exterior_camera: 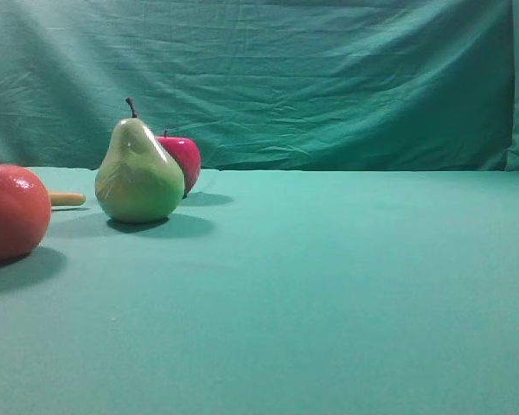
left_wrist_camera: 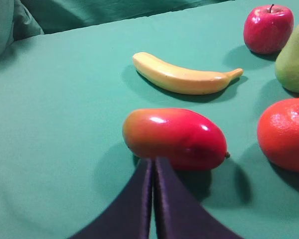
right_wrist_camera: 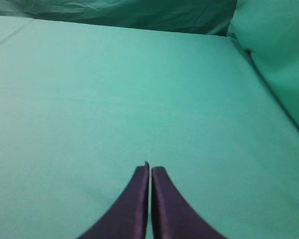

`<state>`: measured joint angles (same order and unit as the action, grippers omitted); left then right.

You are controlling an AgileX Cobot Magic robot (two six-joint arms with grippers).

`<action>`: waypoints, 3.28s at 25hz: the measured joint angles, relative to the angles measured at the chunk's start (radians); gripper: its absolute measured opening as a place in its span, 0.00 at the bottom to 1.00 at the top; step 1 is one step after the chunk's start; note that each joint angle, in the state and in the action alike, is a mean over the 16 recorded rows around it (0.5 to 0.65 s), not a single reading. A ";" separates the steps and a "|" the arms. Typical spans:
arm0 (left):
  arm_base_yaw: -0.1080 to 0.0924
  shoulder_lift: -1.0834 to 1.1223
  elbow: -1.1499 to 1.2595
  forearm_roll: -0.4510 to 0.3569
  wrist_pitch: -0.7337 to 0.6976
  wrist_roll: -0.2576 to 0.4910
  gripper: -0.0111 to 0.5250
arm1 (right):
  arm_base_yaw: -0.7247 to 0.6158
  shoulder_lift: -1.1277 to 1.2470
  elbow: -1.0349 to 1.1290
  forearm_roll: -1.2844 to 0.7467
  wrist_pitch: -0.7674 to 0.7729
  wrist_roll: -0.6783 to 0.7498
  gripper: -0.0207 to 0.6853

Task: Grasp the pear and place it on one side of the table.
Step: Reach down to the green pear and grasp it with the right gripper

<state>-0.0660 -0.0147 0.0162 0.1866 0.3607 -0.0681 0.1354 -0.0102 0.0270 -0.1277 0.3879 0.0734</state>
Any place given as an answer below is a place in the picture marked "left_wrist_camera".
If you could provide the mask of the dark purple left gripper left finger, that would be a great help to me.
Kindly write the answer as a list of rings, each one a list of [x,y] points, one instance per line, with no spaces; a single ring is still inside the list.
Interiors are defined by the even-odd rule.
[[[153,162],[141,159],[118,197],[72,239],[147,239],[152,208]]]

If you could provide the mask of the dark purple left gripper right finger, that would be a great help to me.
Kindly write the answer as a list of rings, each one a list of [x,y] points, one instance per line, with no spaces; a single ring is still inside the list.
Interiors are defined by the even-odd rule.
[[[186,189],[170,162],[154,162],[154,213],[159,239],[240,239],[212,217]]]

